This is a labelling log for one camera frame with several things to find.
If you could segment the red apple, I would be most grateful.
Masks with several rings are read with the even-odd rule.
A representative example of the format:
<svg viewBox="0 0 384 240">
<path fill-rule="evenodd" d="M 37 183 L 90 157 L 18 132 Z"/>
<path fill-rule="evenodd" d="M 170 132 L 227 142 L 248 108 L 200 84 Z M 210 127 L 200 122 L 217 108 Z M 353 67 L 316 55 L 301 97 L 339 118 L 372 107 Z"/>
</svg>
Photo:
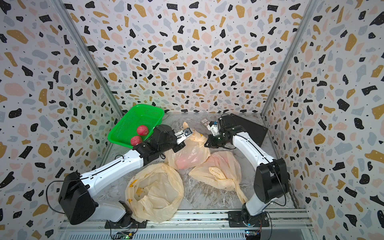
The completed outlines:
<svg viewBox="0 0 384 240">
<path fill-rule="evenodd" d="M 141 125 L 137 128 L 137 134 L 139 136 L 147 136 L 149 134 L 149 128 L 145 125 Z"/>
<path fill-rule="evenodd" d="M 137 146 L 143 142 L 141 136 L 134 136 L 131 138 L 130 143 L 132 146 Z"/>
</svg>

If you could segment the beige plastic bag with apples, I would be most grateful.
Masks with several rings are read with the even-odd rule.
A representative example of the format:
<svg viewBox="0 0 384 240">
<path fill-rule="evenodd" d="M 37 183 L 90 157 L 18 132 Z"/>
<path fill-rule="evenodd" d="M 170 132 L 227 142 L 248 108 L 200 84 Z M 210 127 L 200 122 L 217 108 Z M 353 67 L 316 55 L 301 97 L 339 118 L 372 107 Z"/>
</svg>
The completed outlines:
<svg viewBox="0 0 384 240">
<path fill-rule="evenodd" d="M 145 167 L 129 182 L 126 203 L 137 222 L 162 223 L 170 220 L 184 198 L 180 174 L 164 163 Z"/>
</svg>

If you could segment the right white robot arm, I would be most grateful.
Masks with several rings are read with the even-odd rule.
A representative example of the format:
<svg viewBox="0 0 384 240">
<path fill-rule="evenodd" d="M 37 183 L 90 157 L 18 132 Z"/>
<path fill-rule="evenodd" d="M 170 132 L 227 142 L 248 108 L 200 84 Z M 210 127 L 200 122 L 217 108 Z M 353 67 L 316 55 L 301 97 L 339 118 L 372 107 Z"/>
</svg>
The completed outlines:
<svg viewBox="0 0 384 240">
<path fill-rule="evenodd" d="M 223 148 L 231 143 L 255 169 L 254 195 L 245 203 L 246 216 L 257 216 L 277 199 L 288 192 L 288 171 L 283 159 L 274 159 L 253 141 L 242 126 L 220 129 L 218 125 L 208 127 L 211 134 L 205 147 Z"/>
</svg>

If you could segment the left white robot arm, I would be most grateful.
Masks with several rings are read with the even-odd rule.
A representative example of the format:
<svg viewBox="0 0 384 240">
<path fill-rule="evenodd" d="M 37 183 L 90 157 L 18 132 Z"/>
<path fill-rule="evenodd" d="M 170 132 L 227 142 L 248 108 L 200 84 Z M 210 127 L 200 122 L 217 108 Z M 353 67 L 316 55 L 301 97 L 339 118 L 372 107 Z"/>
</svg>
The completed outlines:
<svg viewBox="0 0 384 240">
<path fill-rule="evenodd" d="M 64 179 L 58 202 L 71 225 L 87 220 L 106 220 L 121 228 L 132 222 L 132 210 L 122 201 L 98 202 L 95 196 L 124 175 L 158 159 L 168 150 L 181 150 L 192 135 L 186 127 L 175 132 L 170 126 L 158 125 L 152 135 L 121 157 L 90 172 L 72 172 Z"/>
</svg>

